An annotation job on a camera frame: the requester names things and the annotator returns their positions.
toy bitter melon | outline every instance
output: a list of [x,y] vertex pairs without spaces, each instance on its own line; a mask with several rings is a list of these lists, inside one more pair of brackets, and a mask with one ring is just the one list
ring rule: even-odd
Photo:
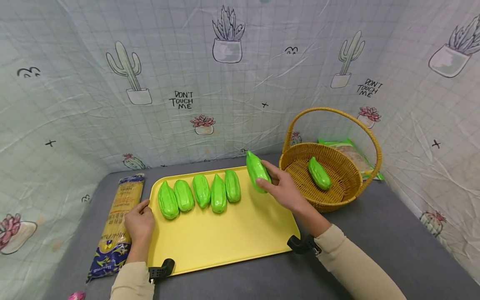
[[201,208],[207,207],[207,205],[210,203],[210,186],[208,186],[208,181],[205,175],[195,175],[195,177],[193,177],[192,185],[198,206]]
[[225,183],[218,174],[212,182],[212,210],[214,213],[221,214],[227,207],[227,195],[225,191]]
[[177,204],[177,198],[168,183],[164,181],[160,190],[158,191],[158,203],[160,204],[160,211],[166,219],[175,219],[180,211]]
[[225,189],[227,190],[227,199],[229,202],[240,201],[240,183],[235,171],[225,170]]
[[313,181],[322,190],[326,191],[332,186],[330,177],[328,177],[327,172],[325,172],[325,169],[317,162],[315,157],[310,158],[308,171],[310,172]]
[[173,191],[175,192],[175,197],[177,198],[177,203],[181,211],[188,212],[195,207],[192,190],[190,190],[188,182],[185,180],[177,180],[173,186]]
[[267,168],[262,165],[262,161],[250,151],[247,151],[247,171],[255,190],[260,193],[266,193],[257,185],[255,180],[257,180],[257,178],[263,178],[270,183],[272,183],[272,180],[270,179],[270,175],[268,175]]

grid pattern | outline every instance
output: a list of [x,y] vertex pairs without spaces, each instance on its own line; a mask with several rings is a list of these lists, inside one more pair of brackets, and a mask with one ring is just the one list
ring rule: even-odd
[[[212,20],[222,5],[245,24],[242,59],[213,58]],[[352,115],[376,107],[372,129],[381,142],[383,173],[415,214],[435,210],[447,218],[439,239],[453,253],[473,242],[478,220],[480,92],[474,54],[455,78],[428,67],[455,26],[468,25],[480,4],[465,1],[276,0],[68,0],[19,3],[0,12],[5,25],[0,59],[4,180],[0,213],[20,212],[39,227],[17,252],[0,261],[6,299],[41,291],[76,229],[101,178],[128,170],[123,154],[145,165],[177,163],[281,150],[289,122],[313,106]],[[331,88],[338,55],[357,31],[365,47],[348,69],[343,88]],[[142,70],[136,76],[152,99],[135,105],[115,42]],[[298,52],[288,54],[288,47]],[[36,67],[39,76],[17,76]],[[367,78],[383,83],[371,98],[359,95]],[[175,91],[192,93],[192,108],[172,105]],[[214,118],[214,132],[198,135],[190,120]],[[295,130],[303,142],[352,138],[373,160],[368,138],[340,116],[315,112]],[[433,139],[441,143],[433,148]],[[53,146],[45,145],[56,141]],[[53,245],[63,242],[59,250]],[[479,252],[459,262],[480,280]]]

pasta package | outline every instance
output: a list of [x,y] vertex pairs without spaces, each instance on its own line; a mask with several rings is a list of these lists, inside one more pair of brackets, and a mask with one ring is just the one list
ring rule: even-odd
[[124,216],[140,203],[145,175],[123,178],[115,194],[108,219],[98,242],[87,282],[118,273],[127,260],[132,239],[123,223]]

beige sleeve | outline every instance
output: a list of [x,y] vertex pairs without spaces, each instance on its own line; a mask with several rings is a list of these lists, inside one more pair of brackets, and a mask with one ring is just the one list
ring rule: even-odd
[[124,265],[113,283],[110,300],[152,300],[155,285],[148,279],[145,262]]
[[315,238],[315,243],[322,249],[318,260],[355,300],[406,300],[390,276],[337,226]]

black clamp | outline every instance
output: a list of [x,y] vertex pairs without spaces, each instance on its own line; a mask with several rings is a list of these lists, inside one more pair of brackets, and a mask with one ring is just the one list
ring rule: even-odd
[[163,261],[162,266],[159,267],[150,267],[148,268],[148,273],[150,275],[150,283],[157,284],[160,280],[167,278],[173,272],[175,267],[175,261],[171,258],[167,258]]
[[288,239],[287,245],[296,254],[306,254],[310,252],[310,250],[313,250],[315,255],[318,255],[322,252],[322,249],[317,246],[311,234],[301,240],[296,236],[292,235],[290,239]]

